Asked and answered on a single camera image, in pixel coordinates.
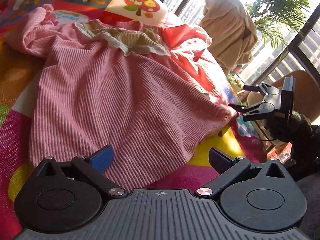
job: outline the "grey ribbed plate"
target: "grey ribbed plate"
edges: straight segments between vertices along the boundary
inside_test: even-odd
[[[255,233],[227,220],[214,201],[198,199],[186,189],[135,189],[111,200],[92,223],[72,232],[43,234],[25,229],[18,240],[300,240],[297,228],[276,234]]]

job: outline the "pink dress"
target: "pink dress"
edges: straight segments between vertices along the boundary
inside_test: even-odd
[[[208,74],[222,70],[202,54],[211,44],[203,29],[54,26],[52,11],[36,8],[6,36],[13,49],[46,59],[30,137],[34,165],[111,145],[106,176],[128,190],[144,187],[186,164],[203,138],[236,116]]]

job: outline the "striped fabric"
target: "striped fabric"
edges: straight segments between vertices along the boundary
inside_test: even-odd
[[[210,44],[200,28],[158,29],[170,56],[125,57],[74,24],[54,26],[52,11],[51,5],[36,8],[6,36],[12,48],[46,59],[31,129],[34,165],[45,156],[69,161],[109,144],[115,159],[106,176],[127,190],[144,187],[186,164],[203,138],[236,115],[208,74],[222,76],[221,68],[213,59],[193,61]],[[143,26],[119,25],[132,31]]]

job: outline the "patterned blanket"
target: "patterned blanket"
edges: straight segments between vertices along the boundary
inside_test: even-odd
[[[43,4],[53,5],[55,24],[90,19],[109,25],[132,19],[159,27],[182,24],[159,0],[0,0],[0,239],[3,240],[21,231],[13,201],[33,169],[28,162],[28,140],[37,81],[44,65],[39,58],[11,50],[4,43],[3,34]],[[217,79],[228,102],[237,102],[225,76]],[[188,164],[149,187],[195,190],[215,178],[218,174],[208,161],[212,147],[233,157],[245,155],[254,162],[262,162],[266,157],[253,126],[239,117],[218,135],[199,144]]]

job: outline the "red apple tree print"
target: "red apple tree print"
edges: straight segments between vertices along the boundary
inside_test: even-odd
[[[141,16],[141,11],[145,11],[144,14],[147,18],[153,18],[154,12],[160,10],[160,5],[155,0],[124,0],[127,4],[124,9],[127,11],[137,11],[136,15]]]

